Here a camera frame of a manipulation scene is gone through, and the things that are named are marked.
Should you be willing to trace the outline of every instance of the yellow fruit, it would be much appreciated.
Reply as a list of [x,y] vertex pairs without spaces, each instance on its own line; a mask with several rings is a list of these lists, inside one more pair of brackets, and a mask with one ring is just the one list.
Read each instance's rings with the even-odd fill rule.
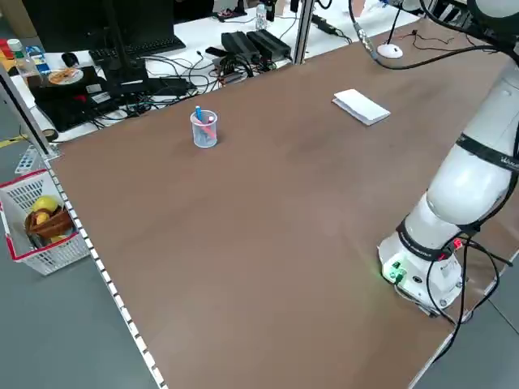
[[48,219],[50,219],[49,215],[47,215],[45,212],[40,212],[36,215],[36,225],[45,223]]
[[46,209],[49,212],[56,211],[58,207],[58,202],[52,196],[41,196],[36,202],[32,205],[32,210],[34,212],[38,212],[41,209]]
[[51,237],[50,238],[50,242],[51,243],[59,242],[62,239],[65,239],[65,238],[66,238],[66,235],[57,235],[56,237]]

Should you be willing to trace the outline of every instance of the brown table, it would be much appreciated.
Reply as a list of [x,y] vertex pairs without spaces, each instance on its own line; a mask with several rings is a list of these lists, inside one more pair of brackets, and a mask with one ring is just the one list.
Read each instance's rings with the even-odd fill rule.
[[[437,54],[411,42],[398,42],[407,62]],[[504,60],[391,72],[352,45],[63,145],[54,169],[168,386],[406,387],[451,327],[395,295],[376,247]],[[331,103],[349,88],[391,116],[357,122]],[[219,114],[215,148],[192,143],[195,105]],[[503,256],[517,248],[512,209],[478,238]],[[471,254],[469,276],[474,301],[488,261]]]

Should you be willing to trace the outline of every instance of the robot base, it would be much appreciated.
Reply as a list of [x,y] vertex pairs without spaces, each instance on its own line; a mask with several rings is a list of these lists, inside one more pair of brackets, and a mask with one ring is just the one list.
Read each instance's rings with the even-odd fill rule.
[[[401,278],[398,288],[419,302],[422,308],[439,313],[427,293],[427,272],[430,262],[411,254],[400,242],[397,233],[384,239],[379,246],[382,276],[392,284]],[[461,291],[461,266],[454,255],[433,265],[429,277],[431,295],[436,305],[447,308]]]
[[404,52],[401,50],[401,48],[397,45],[394,45],[393,43],[380,45],[376,48],[376,52],[380,54],[382,57],[390,59],[398,59],[404,56]]

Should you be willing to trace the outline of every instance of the mouse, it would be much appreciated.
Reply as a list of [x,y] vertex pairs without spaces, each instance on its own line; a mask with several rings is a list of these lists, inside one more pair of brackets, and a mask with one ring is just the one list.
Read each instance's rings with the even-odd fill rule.
[[74,67],[79,65],[78,58],[74,53],[63,53],[62,60],[65,62],[66,67]]

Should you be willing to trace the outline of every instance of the yellow tape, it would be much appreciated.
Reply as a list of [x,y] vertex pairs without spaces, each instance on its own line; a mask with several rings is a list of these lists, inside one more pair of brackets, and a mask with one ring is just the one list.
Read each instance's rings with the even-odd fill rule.
[[20,140],[25,140],[25,138],[23,136],[15,136],[14,138],[0,140],[0,148],[19,142]]

